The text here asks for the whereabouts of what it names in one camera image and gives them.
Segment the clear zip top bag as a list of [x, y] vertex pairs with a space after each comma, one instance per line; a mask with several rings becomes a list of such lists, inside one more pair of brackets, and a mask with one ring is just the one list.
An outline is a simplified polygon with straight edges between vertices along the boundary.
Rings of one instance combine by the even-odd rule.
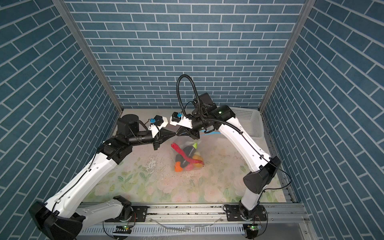
[[188, 137], [171, 140], [175, 172], [191, 172], [210, 167], [216, 156], [219, 139], [220, 135], [209, 134], [200, 135], [197, 140]]

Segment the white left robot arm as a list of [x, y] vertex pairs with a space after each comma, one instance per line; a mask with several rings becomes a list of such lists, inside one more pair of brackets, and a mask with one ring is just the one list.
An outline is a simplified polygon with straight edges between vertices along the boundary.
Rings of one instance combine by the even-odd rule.
[[163, 142], [176, 135], [166, 129], [177, 125], [183, 116], [174, 118], [155, 116], [146, 126], [137, 115], [128, 114], [118, 119], [117, 132], [104, 141], [86, 166], [60, 191], [45, 202], [35, 202], [29, 213], [38, 230], [51, 240], [74, 240], [84, 229], [113, 219], [119, 222], [136, 220], [132, 203], [122, 196], [90, 208], [80, 204], [98, 182], [119, 165], [134, 146], [153, 145], [157, 150]]

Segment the pink toy fruit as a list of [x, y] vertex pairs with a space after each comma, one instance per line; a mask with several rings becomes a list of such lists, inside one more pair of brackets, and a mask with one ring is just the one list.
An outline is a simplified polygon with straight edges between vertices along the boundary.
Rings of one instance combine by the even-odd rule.
[[194, 164], [188, 164], [188, 165], [184, 168], [184, 170], [185, 170], [185, 171], [192, 171], [194, 168], [195, 168]]

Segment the orange toy fruit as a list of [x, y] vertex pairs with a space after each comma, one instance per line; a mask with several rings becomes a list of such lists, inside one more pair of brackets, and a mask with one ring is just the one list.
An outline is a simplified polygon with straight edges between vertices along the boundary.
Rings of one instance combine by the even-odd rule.
[[181, 162], [175, 163], [175, 172], [182, 172], [183, 168], [181, 167]]

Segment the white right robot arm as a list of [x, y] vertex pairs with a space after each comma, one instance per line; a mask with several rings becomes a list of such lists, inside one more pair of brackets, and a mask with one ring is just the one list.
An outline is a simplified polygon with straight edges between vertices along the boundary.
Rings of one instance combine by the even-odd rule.
[[170, 118], [171, 125], [180, 126], [177, 136], [200, 137], [200, 131], [213, 127], [224, 135], [245, 159], [250, 172], [243, 177], [246, 191], [239, 203], [242, 218], [249, 220], [256, 215], [260, 198], [280, 169], [278, 157], [271, 158], [242, 127], [236, 114], [227, 105], [212, 109], [207, 117], [193, 114], [191, 117], [174, 112]]

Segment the red toy chili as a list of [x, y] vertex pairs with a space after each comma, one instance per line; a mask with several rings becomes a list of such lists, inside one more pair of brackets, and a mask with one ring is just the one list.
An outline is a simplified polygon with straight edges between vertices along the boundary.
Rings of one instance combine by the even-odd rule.
[[205, 164], [203, 158], [196, 154], [197, 144], [185, 146], [181, 149], [176, 143], [171, 147], [176, 151], [175, 171], [191, 171], [194, 168], [202, 168]]

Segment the yellow toy fruit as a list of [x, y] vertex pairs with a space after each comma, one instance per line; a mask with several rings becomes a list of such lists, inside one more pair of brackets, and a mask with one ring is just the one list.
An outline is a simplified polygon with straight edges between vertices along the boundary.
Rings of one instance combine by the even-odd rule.
[[197, 163], [194, 163], [196, 168], [201, 168], [204, 166], [204, 160], [200, 155], [194, 155], [193, 159], [198, 161]]

